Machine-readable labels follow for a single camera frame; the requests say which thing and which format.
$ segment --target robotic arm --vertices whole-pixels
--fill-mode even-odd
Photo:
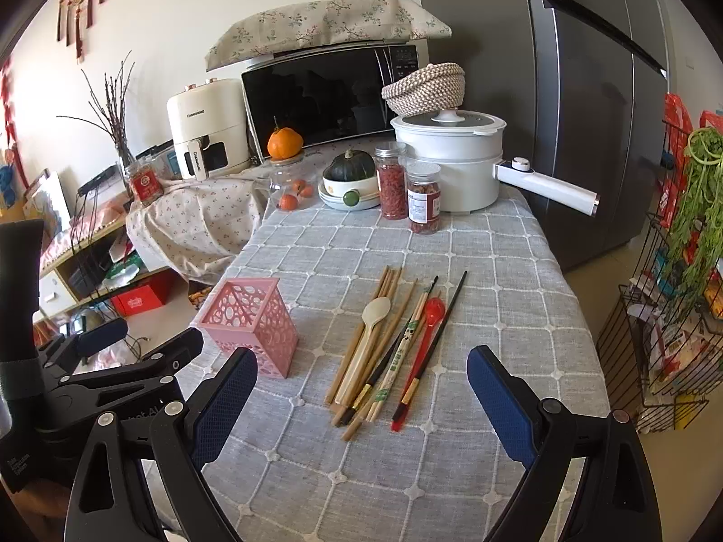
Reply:
[[[0,389],[12,425],[0,434],[0,472],[11,491],[35,478],[71,489],[66,540],[165,541],[141,459],[154,459],[189,542],[240,542],[200,470],[221,452],[257,378],[256,358],[238,349],[185,400],[174,377],[201,353],[196,329],[140,362],[72,375],[82,357],[122,339],[124,320],[37,350],[42,222],[0,226]],[[538,400],[486,346],[471,351],[470,385],[507,454],[526,472],[487,542],[537,542],[572,458],[587,458],[561,541],[662,540],[648,465],[628,415],[577,416]],[[0,540],[33,542],[0,495]]]

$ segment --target glass jar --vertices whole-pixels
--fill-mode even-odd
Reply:
[[[409,227],[413,233],[434,234],[440,229],[440,166],[407,159],[404,167]]]
[[[143,206],[150,206],[164,195],[158,178],[155,176],[149,157],[132,162],[125,169],[133,189],[133,195]]]
[[[302,210],[316,203],[318,176],[304,162],[304,152],[290,159],[270,160],[271,195],[273,204],[283,211]]]
[[[403,166],[406,149],[406,143],[396,140],[378,143],[375,148],[382,216],[387,220],[407,217]]]

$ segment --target green leafy vegetable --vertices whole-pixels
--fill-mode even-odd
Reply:
[[[664,278],[682,258],[696,219],[704,219],[704,226],[693,262],[683,273],[672,301],[678,320],[688,316],[723,252],[723,135],[715,128],[693,131],[688,137],[685,155],[690,157],[684,171],[688,184],[670,226]]]

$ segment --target white drawer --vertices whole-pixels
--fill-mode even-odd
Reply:
[[[66,289],[56,271],[50,271],[41,279],[40,306],[46,316],[55,316],[77,304],[73,295]]]

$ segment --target red box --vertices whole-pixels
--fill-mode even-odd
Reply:
[[[111,303],[119,316],[127,318],[142,311],[149,311],[165,305],[176,281],[176,272],[171,269],[148,277],[143,283],[131,290],[115,295]]]

